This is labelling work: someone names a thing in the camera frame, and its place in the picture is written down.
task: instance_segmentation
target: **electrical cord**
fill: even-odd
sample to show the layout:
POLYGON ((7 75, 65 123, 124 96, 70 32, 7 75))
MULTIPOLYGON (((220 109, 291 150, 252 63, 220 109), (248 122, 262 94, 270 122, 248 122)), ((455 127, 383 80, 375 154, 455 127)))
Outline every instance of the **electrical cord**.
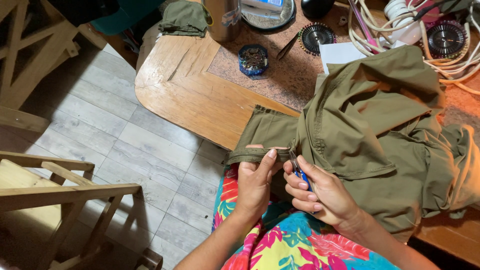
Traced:
MULTIPOLYGON (((378 52, 386 51, 384 48, 380 46, 380 36, 385 38, 385 40, 388 43, 393 44, 394 43, 393 40, 388 37, 388 34, 387 34, 388 32, 393 32, 393 31, 402 29, 414 23, 415 21, 417 21, 420 25, 420 29, 422 32, 422 42, 423 42, 423 48, 425 51, 424 62, 430 67, 432 67, 437 73, 441 74, 443 78, 440 79, 440 82, 444 84, 454 84, 469 93, 480 95, 480 91, 473 90, 461 83, 462 81, 471 77, 478 70, 480 70, 480 51, 479 51, 480 43, 478 43, 475 46, 475 49, 469 54, 468 59, 466 61, 462 61, 462 59, 467 56, 468 49, 471 43, 470 42, 471 41, 470 24, 469 23, 464 24, 465 32, 467 34, 466 46, 465 46, 465 49, 460 53, 458 57, 456 57, 455 59, 434 59, 430 54, 430 50, 428 47, 428 38, 427 38, 425 23, 422 20, 420 20, 420 18, 423 16, 438 16, 438 17, 443 16, 443 14, 432 15, 432 14, 427 14, 427 12, 432 10, 435 7, 438 7, 443 3, 454 1, 454 0, 443 0, 441 2, 437 2, 428 7, 422 8, 419 12, 417 12, 417 9, 422 5, 424 5, 425 3, 427 3, 428 1, 429 0, 423 0, 417 6, 414 6, 414 4, 416 4, 418 1, 416 3, 413 3, 414 1, 411 1, 407 5, 407 10, 409 11, 408 13, 402 14, 396 18, 391 19, 390 21, 385 23, 383 26, 379 26, 375 18, 372 16, 369 9, 367 8, 365 4, 365 0, 355 0, 354 1, 355 4, 358 4, 358 3, 360 4, 360 14, 361 14, 362 20, 365 22, 365 24, 370 30, 376 32, 376 34, 373 36, 375 37, 375 42, 377 46, 369 44, 364 40, 364 38, 361 38, 357 33, 355 33, 355 31, 353 31, 353 27, 352 27, 353 11, 350 8, 348 12, 348 35, 350 36, 350 39, 352 40, 353 45, 360 52, 362 52, 367 56, 373 55, 373 53, 371 53, 371 51, 368 51, 367 48, 370 50, 376 50, 378 52), (412 17, 413 20, 409 20, 408 22, 396 27, 390 27, 390 24, 399 20, 403 20, 408 17, 412 17)), ((470 5, 469 13, 472 19, 472 24, 480 33, 480 26, 475 21, 475 18, 472 15, 474 2, 475 1, 473 1, 472 4, 470 5)))

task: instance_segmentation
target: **wood floor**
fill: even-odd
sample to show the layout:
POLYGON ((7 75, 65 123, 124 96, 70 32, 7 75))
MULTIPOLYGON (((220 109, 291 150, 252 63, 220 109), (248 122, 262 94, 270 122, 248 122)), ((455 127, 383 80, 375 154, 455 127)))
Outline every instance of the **wood floor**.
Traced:
MULTIPOLYGON (((124 196, 108 228, 116 245, 112 268, 132 269, 136 254, 150 247, 170 270, 211 232, 226 151, 139 105, 134 80, 125 60, 84 47, 22 108, 51 119, 49 128, 38 135, 0 126, 0 150, 86 160, 96 165, 97 184, 142 185, 143 198, 124 196)), ((105 203, 87 202, 69 239, 93 228, 105 203)))

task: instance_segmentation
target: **colorful floral fabric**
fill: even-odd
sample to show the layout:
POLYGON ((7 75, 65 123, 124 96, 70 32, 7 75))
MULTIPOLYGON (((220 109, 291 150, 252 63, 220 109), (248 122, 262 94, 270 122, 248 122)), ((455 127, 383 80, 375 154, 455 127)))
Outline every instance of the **colorful floral fabric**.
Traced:
MULTIPOLYGON (((212 231, 235 208, 238 165, 226 166, 218 188, 212 231)), ((267 211, 223 270, 398 270, 387 259, 272 194, 267 211)))

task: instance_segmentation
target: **blue thread snips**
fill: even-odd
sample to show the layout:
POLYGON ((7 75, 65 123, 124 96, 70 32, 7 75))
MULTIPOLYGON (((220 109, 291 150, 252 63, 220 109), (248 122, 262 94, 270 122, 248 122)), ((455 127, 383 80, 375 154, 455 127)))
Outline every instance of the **blue thread snips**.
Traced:
POLYGON ((312 187, 310 186, 310 182, 308 181, 307 175, 302 171, 302 169, 300 169, 299 163, 298 163, 298 161, 297 161, 297 155, 295 155, 295 153, 293 153, 292 149, 290 149, 290 151, 288 151, 288 153, 290 154, 290 161, 292 162, 293 173, 294 173, 298 178, 301 178, 301 179, 303 179, 305 182, 307 182, 308 191, 313 192, 312 187))

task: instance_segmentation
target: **metal bottle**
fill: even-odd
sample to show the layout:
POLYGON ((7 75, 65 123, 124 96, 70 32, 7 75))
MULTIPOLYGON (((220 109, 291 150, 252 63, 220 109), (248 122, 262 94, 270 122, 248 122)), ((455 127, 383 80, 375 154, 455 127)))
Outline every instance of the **metal bottle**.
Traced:
POLYGON ((207 30, 216 41, 233 41, 241 30, 240 0, 202 0, 207 30))

